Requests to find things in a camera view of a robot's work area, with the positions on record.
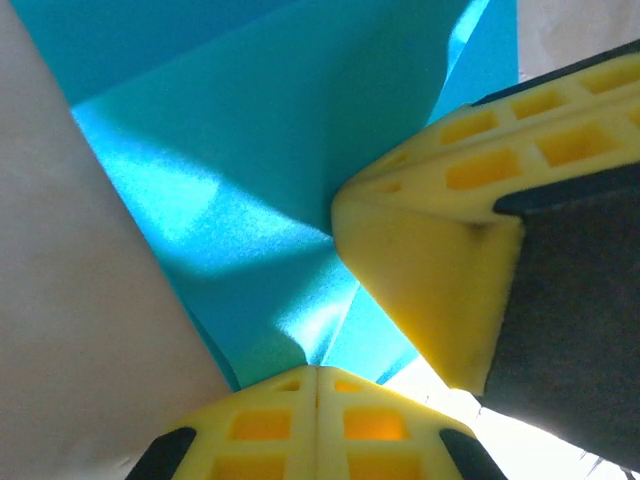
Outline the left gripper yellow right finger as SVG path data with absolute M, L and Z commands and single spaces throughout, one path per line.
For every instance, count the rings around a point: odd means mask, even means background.
M 319 479 L 504 479 L 464 423 L 334 367 L 317 369 Z

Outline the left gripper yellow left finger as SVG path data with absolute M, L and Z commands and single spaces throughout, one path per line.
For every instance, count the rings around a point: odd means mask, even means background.
M 192 412 L 129 479 L 313 479 L 317 369 L 301 366 Z

